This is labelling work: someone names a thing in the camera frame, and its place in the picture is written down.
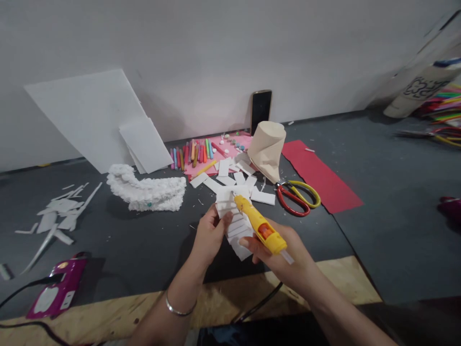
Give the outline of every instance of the black cable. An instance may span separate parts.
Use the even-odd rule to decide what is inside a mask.
[[[264,298],[263,300],[261,300],[258,304],[256,304],[253,308],[249,309],[246,313],[243,314],[242,317],[240,317],[238,320],[236,321],[232,321],[231,324],[238,324],[238,323],[242,323],[244,320],[246,320],[248,317],[250,317],[251,315],[253,315],[256,311],[258,311],[259,309],[262,308],[262,306],[264,304],[266,304],[270,299],[272,299],[273,296],[275,296],[275,294],[282,288],[283,286],[283,282],[280,281],[280,283],[277,285],[276,288],[274,288],[274,290],[269,293],[269,295]]]
[[[13,298],[15,295],[17,295],[19,292],[23,291],[24,289],[28,288],[28,287],[32,287],[32,286],[36,286],[38,284],[56,284],[58,282],[60,282],[62,280],[62,277],[64,276],[64,274],[56,274],[56,275],[53,275],[53,276],[48,276],[46,278],[43,278],[43,279],[40,279],[40,280],[36,280],[36,281],[32,281],[30,283],[28,283],[27,285],[21,287],[20,289],[18,289],[17,291],[15,291],[13,294],[11,294],[8,298],[6,298],[4,301],[2,301],[0,303],[0,309],[3,307],[3,305],[5,305],[11,298]],[[5,325],[5,324],[0,324],[0,328],[1,329],[8,329],[8,328],[19,328],[19,327],[24,327],[24,326],[28,326],[28,325],[37,325],[39,327],[42,327],[43,329],[45,329],[45,332],[47,332],[48,336],[53,339],[56,343],[62,345],[62,346],[70,346],[68,343],[66,343],[64,340],[62,340],[59,336],[57,336],[53,331],[52,329],[49,327],[49,325],[47,325],[46,323],[44,322],[40,322],[40,321],[32,321],[32,322],[25,322],[25,323],[19,323],[19,324],[12,324],[12,325]]]

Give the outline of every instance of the wooden board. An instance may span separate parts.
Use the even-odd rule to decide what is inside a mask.
[[[318,262],[320,270],[355,305],[381,302],[354,256]],[[228,324],[252,308],[279,283],[274,273],[249,275],[205,284],[192,316],[191,328]],[[55,320],[44,319],[53,331],[72,345],[91,344],[130,337],[137,323],[163,292],[123,297],[69,309]],[[297,293],[283,286],[253,320],[292,315],[309,310]],[[24,317],[3,321],[16,324]],[[36,326],[4,329],[0,345],[56,345]]]

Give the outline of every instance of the white wall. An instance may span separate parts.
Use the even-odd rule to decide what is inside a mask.
[[[1,0],[0,171],[79,157],[27,84],[123,68],[165,141],[358,110],[456,0]]]

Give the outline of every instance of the silver bracelet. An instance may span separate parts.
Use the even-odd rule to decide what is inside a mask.
[[[170,310],[172,313],[174,313],[175,315],[178,315],[180,317],[185,317],[185,316],[190,315],[192,313],[192,311],[195,309],[195,306],[197,305],[197,301],[195,301],[194,306],[188,312],[180,312],[180,311],[177,311],[177,310],[173,309],[170,302],[168,301],[168,290],[166,290],[166,292],[165,292],[165,301],[167,303],[168,310]]]

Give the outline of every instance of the red paper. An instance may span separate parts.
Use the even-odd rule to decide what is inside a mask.
[[[330,214],[362,206],[362,200],[317,155],[297,140],[283,145],[282,154],[305,183],[318,192]]]

